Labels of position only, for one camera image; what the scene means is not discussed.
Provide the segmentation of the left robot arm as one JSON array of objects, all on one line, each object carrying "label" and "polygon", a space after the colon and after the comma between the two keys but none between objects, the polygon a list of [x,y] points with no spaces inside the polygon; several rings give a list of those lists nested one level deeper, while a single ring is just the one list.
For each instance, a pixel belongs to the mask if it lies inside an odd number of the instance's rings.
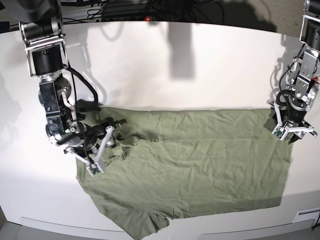
[{"label": "left robot arm", "polygon": [[272,134],[292,144],[306,134],[316,137],[315,128],[305,120],[320,90],[320,2],[306,0],[298,54],[279,80],[279,91],[269,103],[276,125]]}]

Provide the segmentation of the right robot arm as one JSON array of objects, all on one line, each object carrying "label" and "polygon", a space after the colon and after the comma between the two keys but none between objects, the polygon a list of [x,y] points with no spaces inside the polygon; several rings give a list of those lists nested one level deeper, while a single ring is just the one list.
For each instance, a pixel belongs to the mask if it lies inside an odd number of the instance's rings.
[{"label": "right robot arm", "polygon": [[64,24],[82,19],[63,17],[56,0],[2,0],[18,21],[28,73],[39,79],[38,98],[44,107],[46,132],[58,146],[79,160],[96,163],[107,147],[114,147],[116,122],[88,126],[86,114],[102,110],[94,87],[68,59]]}]

